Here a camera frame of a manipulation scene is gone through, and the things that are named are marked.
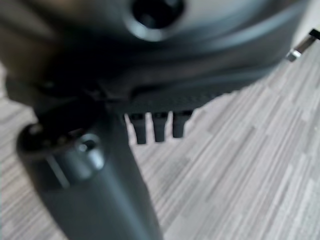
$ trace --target black cylindrical handle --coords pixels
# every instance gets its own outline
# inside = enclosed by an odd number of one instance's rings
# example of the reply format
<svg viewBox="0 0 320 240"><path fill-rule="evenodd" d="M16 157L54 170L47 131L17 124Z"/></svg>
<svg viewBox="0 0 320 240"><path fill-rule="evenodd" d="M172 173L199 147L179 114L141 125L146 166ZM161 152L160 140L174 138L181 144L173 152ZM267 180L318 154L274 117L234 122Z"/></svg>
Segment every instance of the black cylindrical handle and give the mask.
<svg viewBox="0 0 320 240"><path fill-rule="evenodd" d="M163 239L121 117L101 116L79 140L43 159L30 159L23 139L21 161L68 239Z"/></svg>

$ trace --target screw hole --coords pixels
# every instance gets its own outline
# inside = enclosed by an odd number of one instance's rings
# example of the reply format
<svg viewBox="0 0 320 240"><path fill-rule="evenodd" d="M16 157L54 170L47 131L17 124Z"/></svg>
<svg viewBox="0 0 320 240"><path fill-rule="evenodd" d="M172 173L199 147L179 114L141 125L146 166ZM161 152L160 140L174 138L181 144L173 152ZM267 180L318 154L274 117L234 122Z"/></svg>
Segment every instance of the screw hole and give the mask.
<svg viewBox="0 0 320 240"><path fill-rule="evenodd" d="M79 145L79 150L81 152L87 153L96 147L97 143L93 140L86 140Z"/></svg>
<svg viewBox="0 0 320 240"><path fill-rule="evenodd" d="M183 10L182 0L136 0L132 6L135 19L150 29L170 26Z"/></svg>

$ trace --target black plastic part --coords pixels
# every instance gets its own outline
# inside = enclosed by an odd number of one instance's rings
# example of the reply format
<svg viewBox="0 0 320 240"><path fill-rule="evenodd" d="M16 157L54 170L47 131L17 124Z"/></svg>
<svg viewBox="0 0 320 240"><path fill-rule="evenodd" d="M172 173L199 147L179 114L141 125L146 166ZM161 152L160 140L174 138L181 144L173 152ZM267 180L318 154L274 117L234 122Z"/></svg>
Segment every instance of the black plastic part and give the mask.
<svg viewBox="0 0 320 240"><path fill-rule="evenodd" d="M168 120L167 112L157 112L152 114L154 140L157 143L165 141L165 128Z"/></svg>
<svg viewBox="0 0 320 240"><path fill-rule="evenodd" d="M20 159L55 222L69 240L162 240L148 189L128 145L123 119L117 115L102 115L80 142L91 141L86 139L88 135L100 141L97 145L90 144L89 149L100 150L103 166L85 178L78 168L85 166L83 159L88 161L90 157L79 157L73 144L54 155L78 164L63 163L52 155L34 161L25 155L22 144L17 146ZM68 181L75 178L81 181L53 184L52 188L49 183L57 174L64 175Z"/></svg>
<svg viewBox="0 0 320 240"><path fill-rule="evenodd" d="M146 115L144 113L131 114L130 121L134 127L137 144L146 144Z"/></svg>
<svg viewBox="0 0 320 240"><path fill-rule="evenodd" d="M181 111L173 113L172 136L174 138L182 138L186 122L191 118L193 110Z"/></svg>
<svg viewBox="0 0 320 240"><path fill-rule="evenodd" d="M309 35L315 37L316 39L320 40L320 31L316 29L312 29L312 31L309 33Z"/></svg>

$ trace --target gray carpet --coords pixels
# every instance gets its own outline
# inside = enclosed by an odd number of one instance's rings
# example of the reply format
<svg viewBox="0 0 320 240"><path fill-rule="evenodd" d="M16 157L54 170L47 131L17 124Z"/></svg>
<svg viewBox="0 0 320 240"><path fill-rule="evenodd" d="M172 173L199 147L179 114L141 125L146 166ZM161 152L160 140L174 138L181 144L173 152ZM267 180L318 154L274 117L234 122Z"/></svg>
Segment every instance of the gray carpet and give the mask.
<svg viewBox="0 0 320 240"><path fill-rule="evenodd" d="M63 239L14 154L32 114L3 89L0 113L2 239ZM186 131L164 144L131 137L166 240L320 239L319 43L198 109Z"/></svg>

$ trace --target floor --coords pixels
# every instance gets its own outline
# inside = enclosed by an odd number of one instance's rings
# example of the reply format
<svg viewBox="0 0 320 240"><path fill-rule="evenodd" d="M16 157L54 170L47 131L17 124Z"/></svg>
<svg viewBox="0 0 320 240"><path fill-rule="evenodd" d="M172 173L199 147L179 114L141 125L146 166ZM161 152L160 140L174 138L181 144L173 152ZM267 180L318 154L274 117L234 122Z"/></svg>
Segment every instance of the floor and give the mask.
<svg viewBox="0 0 320 240"><path fill-rule="evenodd" d="M184 140L136 146L132 138L166 240L320 239L319 55L320 42L197 110ZM0 87L0 238L62 240L14 154L15 136L33 116L4 96Z"/></svg>

